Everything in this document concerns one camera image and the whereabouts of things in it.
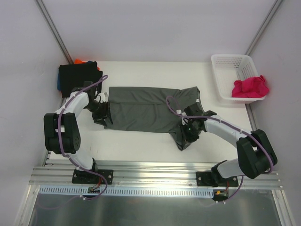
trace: white wall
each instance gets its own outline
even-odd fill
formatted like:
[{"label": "white wall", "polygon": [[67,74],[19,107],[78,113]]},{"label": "white wall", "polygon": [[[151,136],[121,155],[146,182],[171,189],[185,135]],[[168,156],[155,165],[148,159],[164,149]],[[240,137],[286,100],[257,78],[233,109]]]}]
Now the white wall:
[{"label": "white wall", "polygon": [[73,58],[209,62],[243,54],[274,0],[44,0]]},{"label": "white wall", "polygon": [[252,54],[269,82],[264,101],[252,104],[278,156],[278,168],[297,225],[301,225],[301,1],[287,0]]},{"label": "white wall", "polygon": [[45,155],[43,116],[60,102],[66,61],[34,0],[0,7],[0,225],[14,224],[33,166]]}]

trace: white laundry basket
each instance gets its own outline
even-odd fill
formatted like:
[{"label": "white laundry basket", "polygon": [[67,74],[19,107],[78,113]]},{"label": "white laundry basket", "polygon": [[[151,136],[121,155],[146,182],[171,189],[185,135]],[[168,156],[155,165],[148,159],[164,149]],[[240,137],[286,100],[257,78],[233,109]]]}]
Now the white laundry basket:
[{"label": "white laundry basket", "polygon": [[258,77],[252,58],[238,54],[215,54],[211,57],[214,78],[222,103],[249,104],[261,98],[237,98],[232,97],[232,90],[236,80],[246,80]]}]

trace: red towel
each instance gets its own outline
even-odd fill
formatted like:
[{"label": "red towel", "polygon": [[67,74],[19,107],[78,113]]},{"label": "red towel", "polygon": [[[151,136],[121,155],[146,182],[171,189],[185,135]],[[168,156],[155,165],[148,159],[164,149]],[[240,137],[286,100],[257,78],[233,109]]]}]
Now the red towel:
[{"label": "red towel", "polygon": [[268,94],[269,88],[265,85],[265,78],[260,77],[248,78],[244,81],[237,80],[234,82],[232,97],[261,98]]}]

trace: white table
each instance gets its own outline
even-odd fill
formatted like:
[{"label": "white table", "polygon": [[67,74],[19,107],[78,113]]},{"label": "white table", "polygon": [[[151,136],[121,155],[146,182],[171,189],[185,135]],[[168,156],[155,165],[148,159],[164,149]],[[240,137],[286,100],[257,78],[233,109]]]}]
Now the white table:
[{"label": "white table", "polygon": [[[110,86],[142,86],[184,89],[198,86],[205,111],[212,110],[223,119],[242,128],[251,129],[244,104],[224,106],[217,100],[210,63],[178,62],[98,62],[109,78]],[[93,123],[92,114],[83,110],[78,117],[81,147],[96,160],[146,162],[220,162],[237,158],[237,151],[228,142],[209,133],[186,150],[180,151],[169,134],[126,132],[103,129]],[[51,154],[50,159],[62,159]]]}]

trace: purple cable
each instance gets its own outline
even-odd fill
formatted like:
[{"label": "purple cable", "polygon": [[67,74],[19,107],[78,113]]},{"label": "purple cable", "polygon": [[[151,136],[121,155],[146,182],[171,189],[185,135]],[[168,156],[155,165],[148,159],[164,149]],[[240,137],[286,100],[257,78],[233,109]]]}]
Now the purple cable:
[{"label": "purple cable", "polygon": [[107,187],[108,187],[108,182],[107,182],[107,180],[105,179],[105,177],[104,177],[103,175],[101,175],[101,174],[99,174],[99,173],[92,172],[92,171],[90,171],[90,170],[88,170],[88,169],[85,169],[85,168],[79,166],[79,165],[78,165],[78,164],[77,164],[77,163],[76,163],[69,155],[67,155],[67,154],[65,153],[64,148],[63,148],[63,140],[62,140],[61,121],[62,121],[62,115],[63,115],[63,113],[64,113],[64,111],[65,111],[65,108],[68,107],[68,105],[76,98],[76,96],[78,96],[80,93],[82,93],[82,92],[84,92],[84,91],[90,89],[90,88],[93,87],[93,86],[97,86],[99,83],[103,82],[103,81],[106,80],[107,78],[108,78],[108,75],[103,76],[99,81],[93,83],[92,85],[90,85],[90,86],[88,86],[88,87],[83,88],[82,90],[80,90],[79,92],[77,92],[77,93],[75,94],[75,96],[70,97],[69,100],[67,101],[67,103],[64,105],[64,108],[61,110],[61,112],[60,112],[60,114],[59,114],[59,116],[58,116],[58,122],[57,122],[57,128],[58,128],[58,140],[59,140],[59,144],[60,144],[60,149],[61,149],[61,152],[62,152],[62,156],[65,157],[65,158],[68,158],[69,161],[70,161],[73,165],[75,165],[77,168],[79,168],[79,169],[81,169],[81,170],[83,170],[83,171],[85,171],[85,172],[87,172],[87,173],[94,174],[94,175],[96,175],[96,176],[102,178],[102,179],[104,180],[104,182],[105,182],[105,188],[104,188],[98,195],[96,195],[96,196],[94,196],[94,197],[92,197],[92,198],[87,198],[87,197],[86,197],[85,199],[87,199],[87,200],[96,199],[98,196],[102,195],[102,194],[105,192],[105,190],[107,189]]},{"label": "purple cable", "polygon": [[[269,154],[268,154],[267,151],[264,149],[264,147],[263,147],[263,146],[262,146],[262,145],[261,145],[261,144],[260,144],[260,143],[259,143],[259,142],[251,135],[251,134],[249,134],[249,133],[247,133],[247,132],[245,132],[245,131],[243,131],[243,130],[241,131],[241,129],[239,129],[239,128],[237,128],[237,127],[235,127],[235,126],[233,126],[233,125],[227,123],[226,121],[223,121],[223,120],[220,120],[220,119],[217,119],[217,118],[214,118],[214,117],[210,117],[210,116],[186,116],[186,115],[178,114],[177,112],[175,112],[175,111],[171,108],[171,106],[170,106],[170,104],[169,104],[169,102],[168,102],[168,99],[170,99],[170,98],[173,99],[173,100],[176,102],[177,106],[179,105],[179,104],[178,104],[178,101],[177,101],[174,97],[168,96],[168,97],[166,97],[166,104],[167,104],[167,107],[169,108],[169,110],[170,110],[173,114],[175,114],[175,115],[177,115],[177,116],[179,116],[179,117],[181,117],[181,118],[187,118],[187,119],[212,119],[212,120],[218,121],[218,122],[220,122],[220,123],[223,123],[223,124],[229,126],[230,128],[232,128],[232,129],[234,129],[234,130],[236,130],[236,131],[239,131],[239,132],[245,134],[246,136],[250,137],[250,138],[258,145],[258,147],[263,151],[263,153],[267,156],[267,158],[268,158],[268,160],[269,160],[270,170],[269,170],[267,173],[271,173],[271,172],[273,171],[274,166],[273,166],[272,159],[270,158]],[[240,181],[240,184],[239,184],[237,190],[236,190],[236,191],[235,191],[235,192],[234,192],[227,200],[233,198],[233,197],[239,192],[241,186],[243,185],[243,181],[244,181],[244,176],[241,176],[241,181]]]}]

